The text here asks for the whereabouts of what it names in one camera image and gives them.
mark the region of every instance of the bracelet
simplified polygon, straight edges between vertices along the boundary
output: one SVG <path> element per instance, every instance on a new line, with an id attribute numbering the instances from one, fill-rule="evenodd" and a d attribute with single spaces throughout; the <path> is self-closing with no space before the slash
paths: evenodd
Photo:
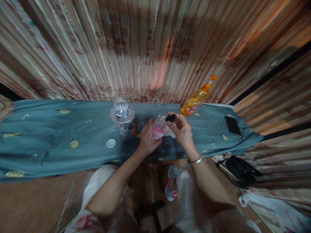
<path id="1" fill-rule="evenodd" d="M 187 161 L 188 161 L 188 164 L 189 164 L 190 166 L 195 165 L 195 164 L 197 164 L 197 163 L 199 163 L 199 162 L 202 161 L 202 154 L 200 153 L 199 159 L 196 160 L 196 161 L 194 161 L 194 162 L 190 162 L 188 159 L 187 159 Z"/>

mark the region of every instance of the wooden floor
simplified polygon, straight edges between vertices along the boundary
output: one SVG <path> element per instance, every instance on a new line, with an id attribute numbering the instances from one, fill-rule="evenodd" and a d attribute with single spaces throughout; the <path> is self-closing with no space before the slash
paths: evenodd
<path id="1" fill-rule="evenodd" d="M 249 206 L 243 208 L 239 205 L 237 197 L 240 196 L 240 190 L 215 167 L 215 162 L 211 158 L 206 161 L 234 197 L 242 213 L 257 223 L 263 233 L 270 232 Z M 132 211 L 163 200 L 166 207 L 158 211 L 161 228 L 170 226 L 178 211 L 180 197 L 173 202 L 165 198 L 168 169 L 172 164 L 181 167 L 185 162 L 186 160 L 168 160 L 141 164 L 130 180 L 126 195 Z M 79 212 L 84 189 L 94 172 L 95 169 L 38 178 L 26 183 L 0 184 L 0 232 L 59 232 Z M 152 217 L 141 221 L 141 231 L 156 232 Z"/>

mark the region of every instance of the shoe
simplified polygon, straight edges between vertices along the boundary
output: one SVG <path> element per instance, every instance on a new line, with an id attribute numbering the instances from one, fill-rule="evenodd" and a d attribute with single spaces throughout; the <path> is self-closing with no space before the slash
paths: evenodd
<path id="1" fill-rule="evenodd" d="M 173 193 L 171 191 L 171 189 L 169 188 L 171 181 L 173 179 L 177 178 L 178 172 L 179 172 L 179 170 L 178 170 L 178 167 L 176 165 L 172 165 L 168 170 L 168 183 L 167 183 L 165 190 L 164 190 L 165 196 L 166 196 L 168 201 L 174 201 L 175 197 L 178 194 L 178 192 Z"/>

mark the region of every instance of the small plastic bottle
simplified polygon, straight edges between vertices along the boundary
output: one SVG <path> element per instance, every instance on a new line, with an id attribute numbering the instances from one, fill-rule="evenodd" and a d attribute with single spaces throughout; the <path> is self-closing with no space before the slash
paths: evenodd
<path id="1" fill-rule="evenodd" d="M 187 100 L 187 102 L 183 105 L 181 108 L 180 112 L 185 115 L 189 116 L 192 113 L 195 112 L 195 110 L 198 109 L 198 107 L 204 103 L 207 98 L 210 96 L 209 89 L 212 87 L 212 82 L 214 80 L 217 80 L 218 76 L 217 75 L 212 75 L 209 77 L 208 83 L 204 84 L 203 87 L 197 89 Z"/>
<path id="2" fill-rule="evenodd" d="M 168 116 L 166 118 L 159 117 L 156 119 L 152 124 L 152 137 L 154 140 L 158 140 L 161 137 L 167 135 L 170 131 L 170 128 L 167 126 L 166 122 L 174 122 L 176 119 L 176 115 L 173 114 L 171 116 Z"/>
<path id="3" fill-rule="evenodd" d="M 110 118 L 118 128 L 123 140 L 131 140 L 135 137 L 135 110 L 124 98 L 115 99 L 110 110 Z"/>

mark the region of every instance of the curtain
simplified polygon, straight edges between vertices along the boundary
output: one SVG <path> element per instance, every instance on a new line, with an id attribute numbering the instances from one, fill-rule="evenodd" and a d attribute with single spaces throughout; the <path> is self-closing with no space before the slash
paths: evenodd
<path id="1" fill-rule="evenodd" d="M 241 157 L 263 176 L 249 187 L 256 195 L 281 199 L 311 216 L 311 129 L 260 142 Z"/>
<path id="2" fill-rule="evenodd" d="M 227 103 L 311 39 L 308 1 L 0 2 L 0 82 L 27 99 L 179 103 L 217 74 Z"/>
<path id="3" fill-rule="evenodd" d="M 234 109 L 262 135 L 311 121 L 311 53 L 266 82 Z"/>
<path id="4" fill-rule="evenodd" d="M 13 111 L 13 102 L 0 95 L 0 123 L 3 118 Z"/>

